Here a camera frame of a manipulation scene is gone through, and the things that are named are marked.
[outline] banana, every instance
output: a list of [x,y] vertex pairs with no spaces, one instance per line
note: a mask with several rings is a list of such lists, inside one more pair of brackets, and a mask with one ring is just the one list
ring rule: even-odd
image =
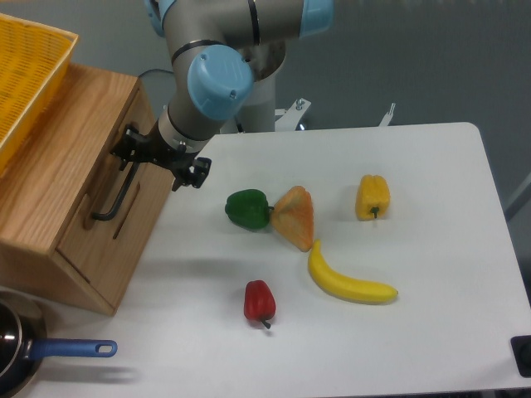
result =
[[309,253],[308,270],[322,290],[340,299],[360,303],[386,303],[398,295],[398,291],[388,284],[350,278],[331,269],[321,255],[319,239],[314,242]]

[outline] drawer handle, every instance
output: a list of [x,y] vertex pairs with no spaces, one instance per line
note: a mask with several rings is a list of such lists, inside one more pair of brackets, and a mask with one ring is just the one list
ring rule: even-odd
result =
[[131,187],[131,182],[133,182],[134,176],[139,170],[139,165],[140,163],[137,162],[131,165],[129,172],[127,173],[127,177],[125,178],[122,187],[119,189],[118,195],[116,196],[116,199],[114,199],[113,206],[110,208],[110,210],[106,213],[93,212],[92,218],[98,221],[110,221],[116,216],[116,214],[118,214],[118,210],[122,206],[125,195],[127,195],[127,191]]

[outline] wooden box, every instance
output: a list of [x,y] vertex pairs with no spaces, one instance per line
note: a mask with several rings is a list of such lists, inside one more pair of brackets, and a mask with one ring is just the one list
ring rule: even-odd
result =
[[30,138],[0,177],[0,285],[112,315],[171,191],[168,170],[142,164],[115,218],[120,172],[111,145],[155,118],[140,80],[71,65]]

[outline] wicker basket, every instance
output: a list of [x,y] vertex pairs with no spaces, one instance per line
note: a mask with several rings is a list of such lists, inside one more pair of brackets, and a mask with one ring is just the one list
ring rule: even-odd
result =
[[0,14],[0,176],[61,85],[77,40]]

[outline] blue joint cap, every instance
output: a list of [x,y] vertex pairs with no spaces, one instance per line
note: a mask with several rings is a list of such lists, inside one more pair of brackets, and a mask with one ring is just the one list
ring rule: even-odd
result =
[[151,21],[151,26],[161,37],[164,37],[164,16],[168,9],[176,2],[177,0],[158,0],[158,11],[155,10],[155,7],[151,0],[144,0],[144,6],[148,10],[148,16]]
[[148,10],[148,16],[149,20],[151,21],[151,26],[160,37],[164,37],[163,24],[160,22],[158,13],[155,10],[153,4],[151,3],[151,0],[144,0],[144,6],[146,7],[146,10]]
[[334,22],[334,0],[304,0],[300,37],[328,30]]
[[158,0],[158,10],[160,11],[160,25],[164,29],[164,18],[168,9],[175,4],[177,0]]
[[254,78],[241,54],[224,45],[196,55],[188,70],[188,93],[199,111],[213,120],[234,117],[252,91]]

